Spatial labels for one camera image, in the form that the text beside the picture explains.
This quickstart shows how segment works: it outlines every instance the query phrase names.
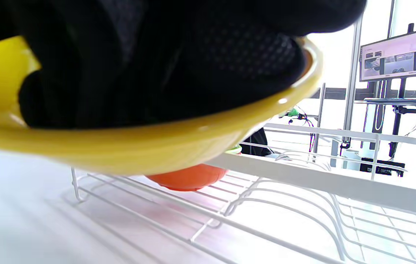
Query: yellow bowl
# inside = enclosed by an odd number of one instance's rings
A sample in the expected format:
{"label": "yellow bowl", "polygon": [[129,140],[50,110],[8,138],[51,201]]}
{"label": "yellow bowl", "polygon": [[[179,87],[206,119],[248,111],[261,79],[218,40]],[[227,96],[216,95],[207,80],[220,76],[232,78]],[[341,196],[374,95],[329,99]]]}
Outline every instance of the yellow bowl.
{"label": "yellow bowl", "polygon": [[119,129],[40,130],[28,128],[17,93],[40,65],[21,37],[0,41],[0,149],[37,154],[93,172],[159,174],[195,166],[250,135],[268,118],[290,109],[318,87],[322,56],[302,39],[308,70],[292,87],[233,110],[159,125]]}

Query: green object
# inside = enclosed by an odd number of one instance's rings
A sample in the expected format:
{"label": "green object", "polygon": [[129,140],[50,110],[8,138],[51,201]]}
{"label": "green object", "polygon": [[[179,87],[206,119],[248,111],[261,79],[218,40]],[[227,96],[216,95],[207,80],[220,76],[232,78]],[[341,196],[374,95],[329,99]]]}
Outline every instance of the green object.
{"label": "green object", "polygon": [[289,117],[297,117],[298,115],[299,115],[299,112],[294,108],[288,112]]}
{"label": "green object", "polygon": [[242,147],[239,144],[237,144],[232,149],[226,150],[226,153],[239,154],[241,151]]}

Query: monitor screen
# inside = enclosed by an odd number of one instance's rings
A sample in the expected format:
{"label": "monitor screen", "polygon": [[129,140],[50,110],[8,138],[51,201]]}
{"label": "monitor screen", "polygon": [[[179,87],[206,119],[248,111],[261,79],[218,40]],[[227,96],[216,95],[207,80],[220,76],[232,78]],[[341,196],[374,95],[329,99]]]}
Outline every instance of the monitor screen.
{"label": "monitor screen", "polygon": [[416,76],[416,32],[361,46],[361,82],[411,76]]}

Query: white dish rack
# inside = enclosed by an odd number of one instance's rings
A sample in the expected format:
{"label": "white dish rack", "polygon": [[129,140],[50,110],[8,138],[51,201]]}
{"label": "white dish rack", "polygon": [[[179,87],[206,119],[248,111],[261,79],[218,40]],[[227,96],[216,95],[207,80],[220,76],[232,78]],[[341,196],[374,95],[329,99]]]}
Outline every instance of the white dish rack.
{"label": "white dish rack", "polygon": [[[381,136],[356,133],[377,142]],[[196,192],[169,191],[143,176],[79,176],[72,169],[72,178],[78,206],[103,202],[206,253],[197,263],[416,264],[416,210],[407,210],[416,209],[416,185],[374,173],[343,175],[325,158],[300,151],[284,151],[276,161],[223,154],[207,164],[233,171]],[[85,179],[98,185],[81,184]]]}

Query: black box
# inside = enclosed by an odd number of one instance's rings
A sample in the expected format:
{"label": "black box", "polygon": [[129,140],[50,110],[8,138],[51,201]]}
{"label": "black box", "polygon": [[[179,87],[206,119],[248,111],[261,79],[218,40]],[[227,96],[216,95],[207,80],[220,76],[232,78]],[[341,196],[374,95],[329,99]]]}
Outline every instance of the black box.
{"label": "black box", "polygon": [[[370,159],[370,158],[361,158],[361,160],[362,161],[373,162],[373,159]],[[377,163],[405,168],[405,164],[404,163],[399,163],[399,162],[378,160]],[[373,168],[373,165],[369,165],[369,164],[361,164],[360,165],[360,171],[361,172],[371,172],[372,168]],[[397,172],[397,176],[399,176],[399,177],[404,176],[404,172],[402,170],[376,166],[376,173],[378,173],[378,174],[392,175],[391,172]]]}

